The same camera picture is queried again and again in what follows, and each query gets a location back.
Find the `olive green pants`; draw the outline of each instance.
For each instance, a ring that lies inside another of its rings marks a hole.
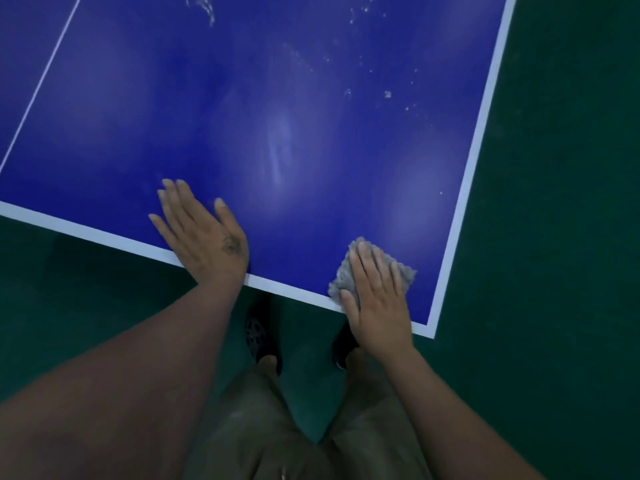
[[[347,373],[319,444],[296,426],[273,370],[257,365],[205,414],[185,480],[428,479],[415,432],[382,371]]]

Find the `person's left hand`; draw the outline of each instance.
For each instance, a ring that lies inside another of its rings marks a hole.
[[[163,180],[158,197],[164,218],[150,214],[158,232],[198,283],[219,274],[244,281],[249,245],[231,210],[216,199],[217,219],[197,201],[183,180]]]

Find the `black shoe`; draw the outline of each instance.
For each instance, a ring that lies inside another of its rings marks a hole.
[[[351,333],[349,322],[345,323],[332,345],[332,359],[336,367],[345,370],[347,368],[347,355],[359,346],[358,341]]]
[[[265,355],[275,355],[278,359],[276,373],[280,375],[282,355],[272,327],[271,295],[262,298],[249,309],[244,320],[244,335],[255,362],[260,362]]]

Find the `cleaning cloth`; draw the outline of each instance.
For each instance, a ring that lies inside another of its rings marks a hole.
[[[349,250],[342,260],[342,264],[338,268],[335,279],[331,283],[329,283],[329,296],[340,306],[342,306],[342,300],[340,299],[340,290],[347,290],[353,295],[354,298],[356,298],[358,309],[360,308],[360,299],[358,298],[358,292],[356,291],[356,281],[353,277],[351,263],[349,262],[349,252],[363,241],[367,244],[370,250],[373,250],[373,244],[369,241],[365,241],[364,237],[359,237],[355,241],[350,243]],[[397,262],[384,251],[383,256],[386,264]],[[406,291],[409,290],[409,286],[411,286],[413,280],[415,279],[415,274],[417,273],[417,271],[411,269],[409,266],[405,266],[402,263],[397,264],[398,270],[400,270],[400,277],[402,279],[402,288],[406,293]]]

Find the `tattoo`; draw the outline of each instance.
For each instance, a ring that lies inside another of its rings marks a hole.
[[[240,256],[242,254],[242,243],[236,236],[228,235],[222,241],[222,250],[229,255]]]

